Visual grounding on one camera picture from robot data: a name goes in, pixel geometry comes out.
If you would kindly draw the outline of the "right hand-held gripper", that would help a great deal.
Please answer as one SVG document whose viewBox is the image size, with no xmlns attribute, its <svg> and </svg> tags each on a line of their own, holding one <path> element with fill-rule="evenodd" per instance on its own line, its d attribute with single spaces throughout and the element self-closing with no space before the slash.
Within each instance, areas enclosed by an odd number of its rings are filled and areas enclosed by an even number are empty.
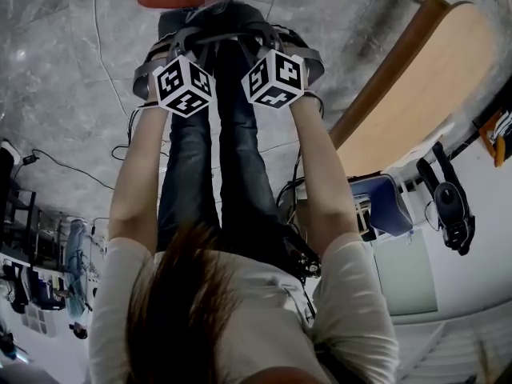
<svg viewBox="0 0 512 384">
<path fill-rule="evenodd" d="M 239 40 L 250 70 L 242 79 L 247 101 L 280 110 L 325 73 L 320 53 L 291 29 L 255 25 L 255 40 Z"/>
</svg>

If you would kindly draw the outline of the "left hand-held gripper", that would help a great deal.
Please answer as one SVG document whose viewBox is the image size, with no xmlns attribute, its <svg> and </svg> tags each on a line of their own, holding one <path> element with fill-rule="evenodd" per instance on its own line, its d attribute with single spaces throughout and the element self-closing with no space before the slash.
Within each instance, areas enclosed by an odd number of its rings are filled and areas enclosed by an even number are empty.
<svg viewBox="0 0 512 384">
<path fill-rule="evenodd" d="M 215 102 L 215 79 L 207 73 L 214 69 L 214 43 L 200 45 L 198 60 L 186 40 L 200 32 L 190 26 L 170 40 L 152 45 L 143 64 L 134 72 L 133 94 L 144 107 L 159 106 L 183 118 L 189 118 Z"/>
</svg>

